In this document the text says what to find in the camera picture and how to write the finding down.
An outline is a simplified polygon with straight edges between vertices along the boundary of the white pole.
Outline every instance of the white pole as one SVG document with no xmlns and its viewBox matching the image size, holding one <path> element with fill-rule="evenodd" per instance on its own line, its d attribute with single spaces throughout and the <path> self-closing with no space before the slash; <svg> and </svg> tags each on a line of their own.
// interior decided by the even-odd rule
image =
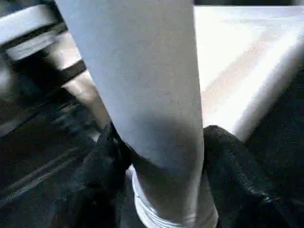
<svg viewBox="0 0 304 228">
<path fill-rule="evenodd" d="M 57 4 L 114 125 L 137 153 L 141 220 L 149 228 L 193 227 L 203 135 L 192 1 Z M 210 208 L 198 216 L 210 217 Z"/>
</svg>

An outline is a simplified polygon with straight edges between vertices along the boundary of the white surface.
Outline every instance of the white surface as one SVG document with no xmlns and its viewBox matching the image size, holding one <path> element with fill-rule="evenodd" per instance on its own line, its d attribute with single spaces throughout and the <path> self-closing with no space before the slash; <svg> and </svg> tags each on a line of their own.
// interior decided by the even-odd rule
<svg viewBox="0 0 304 228">
<path fill-rule="evenodd" d="M 32 6 L 0 18 L 0 46 L 56 22 L 45 5 Z"/>
<path fill-rule="evenodd" d="M 245 141 L 294 76 L 301 7 L 195 9 L 204 127 Z"/>
</svg>

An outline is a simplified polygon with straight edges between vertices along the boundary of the white pipe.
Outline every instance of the white pipe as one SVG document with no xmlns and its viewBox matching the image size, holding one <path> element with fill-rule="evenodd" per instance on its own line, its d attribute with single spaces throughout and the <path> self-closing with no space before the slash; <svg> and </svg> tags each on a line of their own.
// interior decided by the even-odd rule
<svg viewBox="0 0 304 228">
<path fill-rule="evenodd" d="M 57 4 L 113 123 L 137 153 L 133 185 L 141 220 L 149 228 L 193 227 L 199 188 L 206 192 L 206 180 L 201 183 L 202 113 L 192 1 Z M 210 200 L 208 207 L 197 220 L 210 218 L 207 227 L 214 227 Z"/>
</svg>

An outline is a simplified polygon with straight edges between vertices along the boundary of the metal pole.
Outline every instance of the metal pole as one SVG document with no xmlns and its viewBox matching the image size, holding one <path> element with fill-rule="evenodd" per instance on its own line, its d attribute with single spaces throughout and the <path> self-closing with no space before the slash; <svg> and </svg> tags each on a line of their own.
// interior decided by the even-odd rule
<svg viewBox="0 0 304 228">
<path fill-rule="evenodd" d="M 136 151 L 141 220 L 147 227 L 193 227 L 206 181 L 192 1 L 57 4 L 114 125 Z M 214 205 L 207 205 L 198 217 L 210 217 L 214 227 Z"/>
</svg>

